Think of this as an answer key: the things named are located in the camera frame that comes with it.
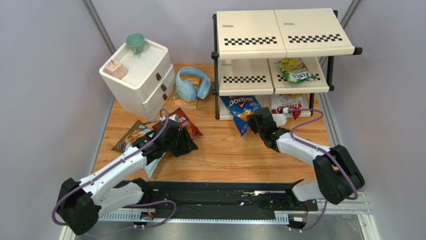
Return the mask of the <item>blue Doritos chips bag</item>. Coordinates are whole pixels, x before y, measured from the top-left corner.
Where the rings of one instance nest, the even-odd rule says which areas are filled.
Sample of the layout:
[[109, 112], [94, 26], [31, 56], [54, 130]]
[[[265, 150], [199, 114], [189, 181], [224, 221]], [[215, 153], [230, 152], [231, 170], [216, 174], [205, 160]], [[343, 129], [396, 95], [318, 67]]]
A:
[[260, 109], [261, 104], [254, 95], [221, 96], [220, 99], [233, 116], [234, 124], [243, 137], [249, 128], [248, 116]]

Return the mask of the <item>red Doritos chips bag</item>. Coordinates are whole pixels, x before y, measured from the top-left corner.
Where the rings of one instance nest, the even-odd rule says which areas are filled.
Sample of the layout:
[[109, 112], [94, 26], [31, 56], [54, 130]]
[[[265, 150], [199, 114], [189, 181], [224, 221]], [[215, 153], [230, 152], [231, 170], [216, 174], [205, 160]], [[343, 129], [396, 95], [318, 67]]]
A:
[[[155, 123], [151, 128], [153, 130], [160, 130], [166, 121], [166, 114], [163, 114], [159, 121]], [[193, 140], [194, 138], [201, 137], [203, 134], [196, 127], [196, 125], [189, 119], [186, 113], [178, 108], [173, 112], [169, 112], [167, 127], [177, 127], [178, 129], [186, 129], [189, 137]]]

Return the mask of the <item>white red Chuba chips bag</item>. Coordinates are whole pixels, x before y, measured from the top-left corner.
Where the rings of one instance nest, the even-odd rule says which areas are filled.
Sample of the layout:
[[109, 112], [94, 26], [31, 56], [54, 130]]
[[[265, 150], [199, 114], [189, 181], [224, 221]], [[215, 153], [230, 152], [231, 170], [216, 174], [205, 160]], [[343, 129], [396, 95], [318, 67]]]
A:
[[274, 94], [270, 98], [271, 112], [273, 114], [286, 114], [288, 110], [303, 108], [302, 94]]

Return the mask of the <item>green Foxs snack bag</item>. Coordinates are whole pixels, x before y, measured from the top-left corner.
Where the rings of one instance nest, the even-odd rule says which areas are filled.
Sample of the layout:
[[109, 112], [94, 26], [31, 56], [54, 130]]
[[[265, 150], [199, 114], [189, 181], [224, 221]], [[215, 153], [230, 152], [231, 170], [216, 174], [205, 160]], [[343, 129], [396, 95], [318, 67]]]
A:
[[279, 61], [279, 69], [284, 79], [291, 84], [301, 84], [318, 79], [301, 58], [283, 58]]

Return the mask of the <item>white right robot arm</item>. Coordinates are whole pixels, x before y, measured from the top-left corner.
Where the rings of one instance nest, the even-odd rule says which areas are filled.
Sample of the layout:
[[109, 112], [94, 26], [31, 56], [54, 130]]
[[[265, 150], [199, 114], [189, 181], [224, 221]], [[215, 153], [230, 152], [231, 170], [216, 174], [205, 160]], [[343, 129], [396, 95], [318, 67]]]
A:
[[250, 129], [260, 135], [266, 147], [313, 167], [314, 179], [299, 180], [287, 189], [293, 198], [300, 202], [323, 199], [333, 205], [358, 199], [365, 179], [346, 147], [316, 144], [297, 136], [294, 128], [279, 127], [267, 107], [257, 109], [247, 119]]

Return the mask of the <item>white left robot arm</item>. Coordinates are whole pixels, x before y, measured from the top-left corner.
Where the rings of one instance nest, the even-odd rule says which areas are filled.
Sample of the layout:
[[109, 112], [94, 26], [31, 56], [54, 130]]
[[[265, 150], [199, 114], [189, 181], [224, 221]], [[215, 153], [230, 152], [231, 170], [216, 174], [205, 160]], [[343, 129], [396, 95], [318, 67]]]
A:
[[52, 219], [68, 226], [77, 236], [87, 233], [97, 221], [120, 208], [154, 205], [153, 188], [142, 178], [117, 188], [130, 174], [153, 166], [165, 154], [186, 155], [198, 147], [188, 130], [173, 119], [166, 119], [160, 127], [139, 137], [122, 155], [97, 172], [74, 180], [65, 180], [59, 191]]

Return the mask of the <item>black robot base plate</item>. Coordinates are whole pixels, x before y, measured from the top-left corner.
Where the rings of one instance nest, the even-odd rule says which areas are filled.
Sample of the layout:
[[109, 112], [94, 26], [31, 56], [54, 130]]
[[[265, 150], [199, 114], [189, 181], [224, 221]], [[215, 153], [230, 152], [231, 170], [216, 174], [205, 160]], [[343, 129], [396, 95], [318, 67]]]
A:
[[298, 201], [287, 192], [293, 186], [291, 183], [149, 181], [147, 185], [150, 187], [147, 202], [160, 202], [153, 207], [170, 203], [176, 208], [177, 204], [174, 199], [188, 204], [221, 204], [227, 202], [224, 194], [237, 191], [284, 191], [291, 201], [305, 202]]

